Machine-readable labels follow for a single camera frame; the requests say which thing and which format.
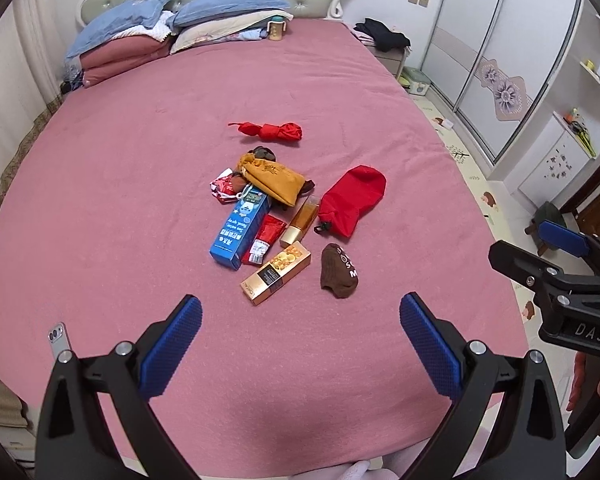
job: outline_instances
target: silver screw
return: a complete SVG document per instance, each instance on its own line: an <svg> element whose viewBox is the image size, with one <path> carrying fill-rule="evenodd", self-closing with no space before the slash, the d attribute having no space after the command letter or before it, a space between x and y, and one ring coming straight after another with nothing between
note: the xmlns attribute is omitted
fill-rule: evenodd
<svg viewBox="0 0 600 480"><path fill-rule="evenodd" d="M118 355L127 355L132 351L134 346L129 341L123 341L122 343L118 343L116 345L116 354Z"/></svg>
<svg viewBox="0 0 600 480"><path fill-rule="evenodd" d="M482 341L471 341L469 343L469 350L476 355L482 355L487 351L487 345Z"/></svg>
<svg viewBox="0 0 600 480"><path fill-rule="evenodd" d="M61 363L68 363L73 356L74 353L71 352L71 350L62 350L58 354L58 361L60 361Z"/></svg>
<svg viewBox="0 0 600 480"><path fill-rule="evenodd" d="M540 364L542 361L544 361L544 356L542 355L542 352L539 352L538 350L532 350L529 352L529 359L536 364Z"/></svg>

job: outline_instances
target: mustard yellow pouch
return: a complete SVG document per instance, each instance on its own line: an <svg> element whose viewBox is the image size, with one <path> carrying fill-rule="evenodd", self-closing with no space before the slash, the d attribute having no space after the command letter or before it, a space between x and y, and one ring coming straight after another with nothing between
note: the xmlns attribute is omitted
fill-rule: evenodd
<svg viewBox="0 0 600 480"><path fill-rule="evenodd" d="M304 176L279 162L255 158L247 153L238 162L238 171L255 187L288 206L296 205L298 193L304 186Z"/></svg>

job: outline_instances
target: blue box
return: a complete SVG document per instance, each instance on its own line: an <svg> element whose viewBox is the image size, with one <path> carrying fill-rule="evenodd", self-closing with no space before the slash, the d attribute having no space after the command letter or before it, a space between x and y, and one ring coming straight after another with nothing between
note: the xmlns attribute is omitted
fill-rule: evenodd
<svg viewBox="0 0 600 480"><path fill-rule="evenodd" d="M251 248L262 220L271 208L269 195L257 187L251 186L245 191L242 199L234 204L234 210L209 251L216 262L233 270L240 269L244 253Z"/></svg>

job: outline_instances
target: stool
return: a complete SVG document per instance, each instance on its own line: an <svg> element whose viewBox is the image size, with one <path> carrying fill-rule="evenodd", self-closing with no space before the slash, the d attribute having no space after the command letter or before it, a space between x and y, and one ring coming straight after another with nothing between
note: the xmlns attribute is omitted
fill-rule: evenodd
<svg viewBox="0 0 600 480"><path fill-rule="evenodd" d="M534 217L531 219L531 224L529 227L525 228L525 234L531 235L536 247L538 247L538 256L542 256L547 249L551 249L552 251L557 249L557 247L553 247L543 242L538 237L538 226L545 220L549 220L555 224L558 224L565 229L567 228L567 224L564 222L564 218L562 218L560 210L555 205L553 205L551 202L545 202L542 204L536 211Z"/></svg>

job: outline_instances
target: pink bedsheet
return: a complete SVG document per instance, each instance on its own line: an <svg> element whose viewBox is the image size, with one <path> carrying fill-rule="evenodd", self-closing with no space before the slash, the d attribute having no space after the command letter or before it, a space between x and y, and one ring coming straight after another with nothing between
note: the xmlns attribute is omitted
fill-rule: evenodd
<svg viewBox="0 0 600 480"><path fill-rule="evenodd" d="M282 476L433 433L448 404L400 328L405 293L467 339L526 351L510 282L487 260L493 237L429 121L343 25L290 29L151 62L52 118L0 211L0 377L24 400L42 401L56 322L79 356L102 354L195 294L202 329L151 406L198 473ZM208 183L261 143L226 126L239 121L300 124L297 146L270 147L317 194L358 164L386 175L346 244L349 299L320 290L334 240L313 232L311 265L258 307L238 287L254 267L209 256L231 206Z"/></svg>

